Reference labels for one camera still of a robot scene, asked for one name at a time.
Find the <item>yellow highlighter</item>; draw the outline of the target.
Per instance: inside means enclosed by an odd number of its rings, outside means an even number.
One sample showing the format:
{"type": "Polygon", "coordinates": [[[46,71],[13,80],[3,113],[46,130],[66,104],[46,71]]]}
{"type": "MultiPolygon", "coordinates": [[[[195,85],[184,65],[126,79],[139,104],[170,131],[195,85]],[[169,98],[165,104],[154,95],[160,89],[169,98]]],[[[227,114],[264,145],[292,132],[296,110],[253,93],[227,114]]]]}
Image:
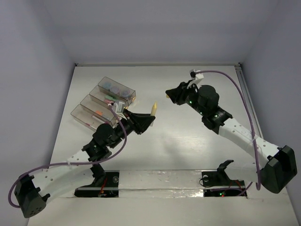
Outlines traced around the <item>yellow highlighter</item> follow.
{"type": "Polygon", "coordinates": [[[156,115],[156,111],[157,111],[157,102],[155,102],[152,106],[152,109],[151,109],[151,116],[155,116],[156,115]]]}

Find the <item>pink highlighter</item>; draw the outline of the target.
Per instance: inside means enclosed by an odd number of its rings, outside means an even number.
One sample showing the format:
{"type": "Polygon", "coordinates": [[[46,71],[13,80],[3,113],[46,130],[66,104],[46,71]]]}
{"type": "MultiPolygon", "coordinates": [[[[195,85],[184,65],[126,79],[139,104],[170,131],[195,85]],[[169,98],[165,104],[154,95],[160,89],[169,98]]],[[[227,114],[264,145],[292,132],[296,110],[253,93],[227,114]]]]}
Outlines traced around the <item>pink highlighter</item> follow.
{"type": "Polygon", "coordinates": [[[107,103],[107,104],[114,104],[115,103],[114,101],[108,100],[108,99],[105,99],[104,102],[107,103]]]}

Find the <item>green highlighter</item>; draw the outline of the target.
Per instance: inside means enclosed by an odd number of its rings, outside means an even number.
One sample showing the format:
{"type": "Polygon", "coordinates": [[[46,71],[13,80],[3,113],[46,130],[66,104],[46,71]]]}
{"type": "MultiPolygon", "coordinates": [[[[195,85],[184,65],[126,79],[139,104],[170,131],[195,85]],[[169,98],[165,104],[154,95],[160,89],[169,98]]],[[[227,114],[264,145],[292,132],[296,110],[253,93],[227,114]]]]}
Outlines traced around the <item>green highlighter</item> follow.
{"type": "Polygon", "coordinates": [[[105,99],[108,99],[108,100],[116,101],[116,98],[111,97],[111,96],[109,96],[109,95],[106,95],[104,98],[105,98],[105,99]]]}

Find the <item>white pen magenta cap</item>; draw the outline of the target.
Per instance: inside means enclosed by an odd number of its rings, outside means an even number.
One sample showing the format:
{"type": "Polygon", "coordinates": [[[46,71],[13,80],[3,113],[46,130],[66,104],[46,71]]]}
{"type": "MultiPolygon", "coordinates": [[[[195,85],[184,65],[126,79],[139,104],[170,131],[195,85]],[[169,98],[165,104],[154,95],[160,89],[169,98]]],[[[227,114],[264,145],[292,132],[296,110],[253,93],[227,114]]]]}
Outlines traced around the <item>white pen magenta cap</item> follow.
{"type": "Polygon", "coordinates": [[[94,115],[92,115],[92,118],[95,119],[96,121],[100,122],[100,123],[105,123],[104,121],[102,121],[101,119],[97,118],[94,115]]]}

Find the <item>blue glitter jar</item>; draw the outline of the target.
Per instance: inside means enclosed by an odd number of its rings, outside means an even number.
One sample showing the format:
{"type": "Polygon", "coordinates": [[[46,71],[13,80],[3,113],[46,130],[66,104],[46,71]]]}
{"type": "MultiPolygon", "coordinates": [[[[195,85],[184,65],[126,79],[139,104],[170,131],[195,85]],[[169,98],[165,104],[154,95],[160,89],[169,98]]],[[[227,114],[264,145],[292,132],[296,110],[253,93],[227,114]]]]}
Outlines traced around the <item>blue glitter jar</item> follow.
{"type": "Polygon", "coordinates": [[[113,84],[109,81],[105,81],[103,84],[102,84],[102,87],[106,90],[110,90],[112,87],[113,87],[113,84]]]}

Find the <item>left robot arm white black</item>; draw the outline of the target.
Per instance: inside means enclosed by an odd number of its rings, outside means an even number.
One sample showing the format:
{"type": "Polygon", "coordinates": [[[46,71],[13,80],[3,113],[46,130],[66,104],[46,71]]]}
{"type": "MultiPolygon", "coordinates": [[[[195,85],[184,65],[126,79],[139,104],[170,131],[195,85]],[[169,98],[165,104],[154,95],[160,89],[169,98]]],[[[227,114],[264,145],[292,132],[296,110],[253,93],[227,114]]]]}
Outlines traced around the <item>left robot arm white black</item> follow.
{"type": "Polygon", "coordinates": [[[34,168],[22,174],[14,183],[9,195],[14,195],[24,218],[31,218],[46,205],[62,194],[80,187],[80,178],[88,175],[94,186],[102,186],[106,173],[101,163],[117,156],[111,149],[119,143],[125,147],[127,137],[135,132],[144,133],[156,117],[151,113],[133,113],[127,109],[122,112],[115,127],[108,123],[100,124],[91,141],[64,162],[34,168]]]}

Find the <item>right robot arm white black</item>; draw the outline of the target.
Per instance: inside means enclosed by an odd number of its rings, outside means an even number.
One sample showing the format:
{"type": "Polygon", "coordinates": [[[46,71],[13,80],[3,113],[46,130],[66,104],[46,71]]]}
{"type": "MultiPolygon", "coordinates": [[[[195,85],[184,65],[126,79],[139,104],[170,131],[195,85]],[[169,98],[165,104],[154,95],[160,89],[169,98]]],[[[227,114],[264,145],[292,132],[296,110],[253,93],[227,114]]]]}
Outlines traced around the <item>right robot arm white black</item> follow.
{"type": "Polygon", "coordinates": [[[252,135],[230,113],[219,107],[219,95],[214,87],[202,85],[198,88],[195,84],[181,82],[178,87],[166,90],[166,95],[174,104],[188,104],[202,116],[205,127],[255,159],[254,164],[242,168],[230,168],[233,160],[226,160],[217,170],[202,174],[205,186],[227,186],[234,180],[259,181],[268,191],[278,194],[297,174],[294,150],[252,135]]]}

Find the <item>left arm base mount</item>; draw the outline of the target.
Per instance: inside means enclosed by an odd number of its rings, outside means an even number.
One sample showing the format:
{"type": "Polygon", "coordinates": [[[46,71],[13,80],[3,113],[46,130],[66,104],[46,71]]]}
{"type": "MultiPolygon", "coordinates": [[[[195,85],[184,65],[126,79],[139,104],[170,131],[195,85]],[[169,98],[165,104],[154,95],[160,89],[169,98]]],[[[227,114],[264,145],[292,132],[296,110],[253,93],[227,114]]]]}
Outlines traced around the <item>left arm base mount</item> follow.
{"type": "Polygon", "coordinates": [[[119,170],[105,171],[100,164],[90,168],[93,181],[78,187],[74,196],[78,198],[116,198],[119,196],[119,170]]]}

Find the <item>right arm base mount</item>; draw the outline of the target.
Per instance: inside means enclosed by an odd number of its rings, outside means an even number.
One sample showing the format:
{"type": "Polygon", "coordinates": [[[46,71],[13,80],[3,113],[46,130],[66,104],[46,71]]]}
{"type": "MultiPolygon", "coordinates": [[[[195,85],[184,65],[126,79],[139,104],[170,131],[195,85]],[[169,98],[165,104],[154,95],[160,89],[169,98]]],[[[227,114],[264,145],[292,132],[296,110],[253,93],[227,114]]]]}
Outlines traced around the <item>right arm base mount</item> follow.
{"type": "Polygon", "coordinates": [[[198,183],[204,188],[204,197],[247,197],[244,181],[231,180],[225,172],[233,162],[226,160],[216,170],[202,172],[198,183]]]}

